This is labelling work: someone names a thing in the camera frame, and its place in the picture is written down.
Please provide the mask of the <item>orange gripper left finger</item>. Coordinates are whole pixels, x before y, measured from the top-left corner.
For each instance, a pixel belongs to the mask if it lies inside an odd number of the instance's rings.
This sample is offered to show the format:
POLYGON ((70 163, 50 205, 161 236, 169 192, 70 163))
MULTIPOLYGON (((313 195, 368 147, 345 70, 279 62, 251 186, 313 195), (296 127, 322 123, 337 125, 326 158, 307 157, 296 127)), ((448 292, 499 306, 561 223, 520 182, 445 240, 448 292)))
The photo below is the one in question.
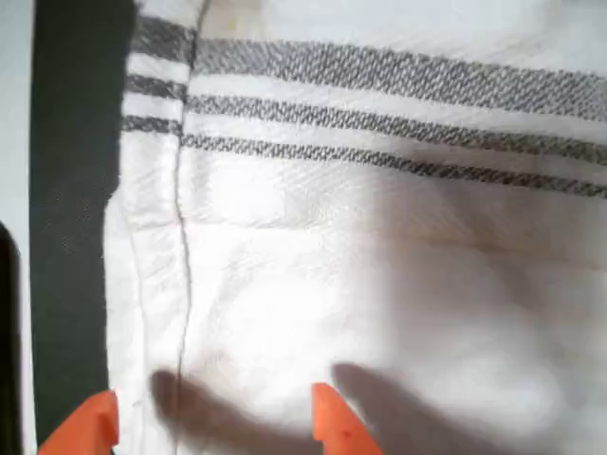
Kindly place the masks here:
POLYGON ((81 403, 45 440, 40 455, 109 455, 119 443, 118 398, 103 391, 81 403))

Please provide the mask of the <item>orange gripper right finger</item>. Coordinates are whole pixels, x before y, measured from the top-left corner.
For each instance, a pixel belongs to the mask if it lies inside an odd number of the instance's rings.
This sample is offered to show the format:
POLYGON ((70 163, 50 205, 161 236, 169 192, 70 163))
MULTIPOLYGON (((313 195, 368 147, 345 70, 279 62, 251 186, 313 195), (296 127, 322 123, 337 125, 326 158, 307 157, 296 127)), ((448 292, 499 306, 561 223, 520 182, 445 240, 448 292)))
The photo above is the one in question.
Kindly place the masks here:
POLYGON ((312 385, 313 437, 328 455, 381 455, 382 450, 346 401, 325 383, 312 385))

